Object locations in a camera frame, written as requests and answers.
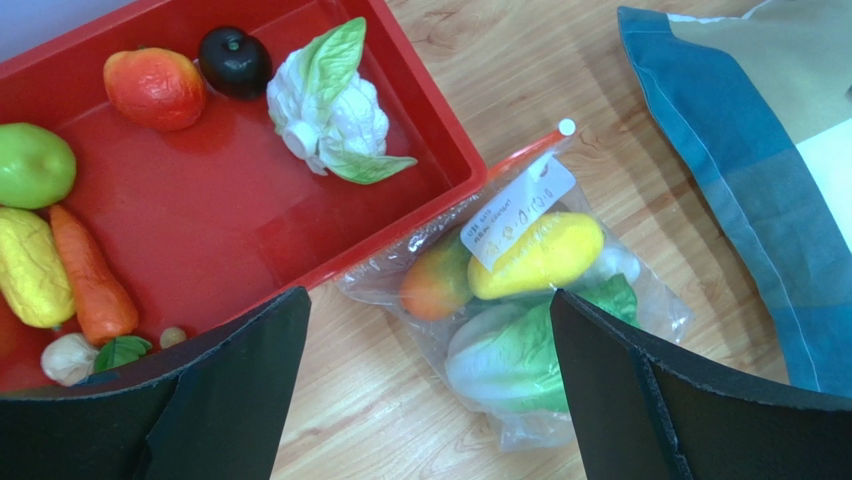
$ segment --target blue fabric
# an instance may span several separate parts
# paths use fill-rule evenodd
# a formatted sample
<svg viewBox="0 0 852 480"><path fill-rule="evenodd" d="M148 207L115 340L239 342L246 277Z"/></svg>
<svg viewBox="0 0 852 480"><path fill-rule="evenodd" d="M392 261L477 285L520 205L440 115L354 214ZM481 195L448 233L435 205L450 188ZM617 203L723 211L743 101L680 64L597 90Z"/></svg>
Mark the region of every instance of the blue fabric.
<svg viewBox="0 0 852 480"><path fill-rule="evenodd" d="M622 7L648 107L691 169L775 320L790 382L852 397L852 254L801 155L727 53Z"/></svg>

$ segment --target green cabbage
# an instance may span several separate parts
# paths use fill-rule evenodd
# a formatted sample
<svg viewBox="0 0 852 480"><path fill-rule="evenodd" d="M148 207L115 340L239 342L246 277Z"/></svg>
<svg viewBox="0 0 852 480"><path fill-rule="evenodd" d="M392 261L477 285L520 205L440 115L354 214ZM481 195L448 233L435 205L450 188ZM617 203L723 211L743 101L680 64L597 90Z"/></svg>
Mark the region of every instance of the green cabbage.
<svg viewBox="0 0 852 480"><path fill-rule="evenodd" d="M636 293L624 275L578 295L639 327ZM499 305L462 326L450 342L445 365L452 389L496 411L568 412L550 304L539 304L525 314L517 305Z"/></svg>

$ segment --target bag label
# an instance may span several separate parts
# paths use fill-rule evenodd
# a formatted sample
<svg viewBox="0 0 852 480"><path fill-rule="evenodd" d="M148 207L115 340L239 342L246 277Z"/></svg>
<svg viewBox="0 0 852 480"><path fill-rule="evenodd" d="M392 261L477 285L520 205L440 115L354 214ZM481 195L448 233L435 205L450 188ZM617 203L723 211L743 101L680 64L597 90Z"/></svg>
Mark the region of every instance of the bag label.
<svg viewBox="0 0 852 480"><path fill-rule="evenodd" d="M542 156L467 222L462 243L492 271L529 226L576 184L574 175L553 154Z"/></svg>

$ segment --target white fabric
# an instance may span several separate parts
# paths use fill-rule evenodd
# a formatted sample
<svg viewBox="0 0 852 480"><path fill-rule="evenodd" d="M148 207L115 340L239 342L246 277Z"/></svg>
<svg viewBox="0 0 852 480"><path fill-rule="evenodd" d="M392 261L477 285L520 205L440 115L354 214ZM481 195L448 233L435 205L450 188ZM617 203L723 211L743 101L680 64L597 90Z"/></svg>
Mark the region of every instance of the white fabric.
<svg viewBox="0 0 852 480"><path fill-rule="evenodd" d="M852 119L813 136L796 148L852 250Z"/></svg>

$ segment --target wood grain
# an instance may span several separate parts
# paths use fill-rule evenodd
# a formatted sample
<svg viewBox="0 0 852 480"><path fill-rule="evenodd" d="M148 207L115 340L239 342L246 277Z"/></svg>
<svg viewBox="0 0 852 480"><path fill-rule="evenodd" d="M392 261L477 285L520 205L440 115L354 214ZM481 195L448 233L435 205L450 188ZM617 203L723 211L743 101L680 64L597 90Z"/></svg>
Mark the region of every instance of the wood grain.
<svg viewBox="0 0 852 480"><path fill-rule="evenodd" d="M694 16L758 0L624 0ZM566 164L598 215L695 311L684 346L786 382L754 282L683 162L655 126L627 63L619 2L390 0L489 164L552 130L580 127ZM307 346L273 479L585 478L577 445L500 454L392 316L312 292Z"/></svg>

